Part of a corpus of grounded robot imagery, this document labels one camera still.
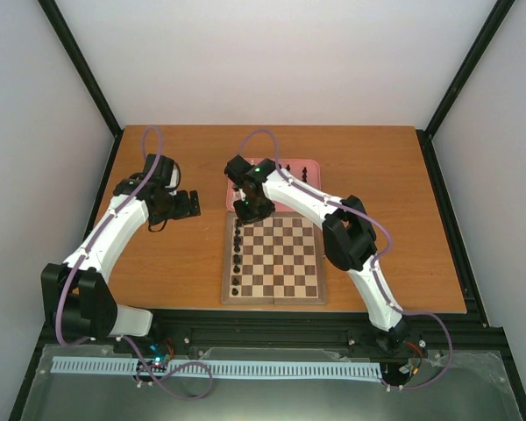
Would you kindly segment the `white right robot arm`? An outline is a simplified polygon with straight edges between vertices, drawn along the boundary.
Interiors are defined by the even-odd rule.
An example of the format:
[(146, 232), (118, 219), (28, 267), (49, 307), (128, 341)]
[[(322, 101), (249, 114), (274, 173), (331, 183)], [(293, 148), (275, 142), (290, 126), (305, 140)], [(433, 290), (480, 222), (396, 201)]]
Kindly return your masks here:
[(321, 230), (325, 257), (347, 273), (366, 306), (373, 345), (385, 355), (395, 353), (409, 327), (380, 267), (382, 252), (374, 231), (380, 224), (366, 214), (363, 203), (355, 196), (343, 199), (313, 188), (270, 159), (252, 164), (237, 155), (224, 174), (238, 188), (233, 208), (242, 224), (270, 217), (279, 203)]

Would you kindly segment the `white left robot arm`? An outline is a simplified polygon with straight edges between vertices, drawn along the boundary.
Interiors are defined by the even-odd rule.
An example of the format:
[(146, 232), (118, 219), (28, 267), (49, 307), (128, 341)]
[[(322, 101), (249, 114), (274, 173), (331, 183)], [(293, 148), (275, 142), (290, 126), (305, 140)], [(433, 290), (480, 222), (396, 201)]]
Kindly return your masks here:
[(118, 304), (110, 292), (112, 269), (135, 232), (163, 230), (170, 220), (200, 215), (196, 191), (181, 189), (181, 169), (150, 154), (144, 169), (114, 189), (107, 211), (82, 244), (61, 264), (49, 263), (40, 277), (45, 317), (57, 341), (134, 336), (146, 353), (163, 347), (165, 332), (149, 310)]

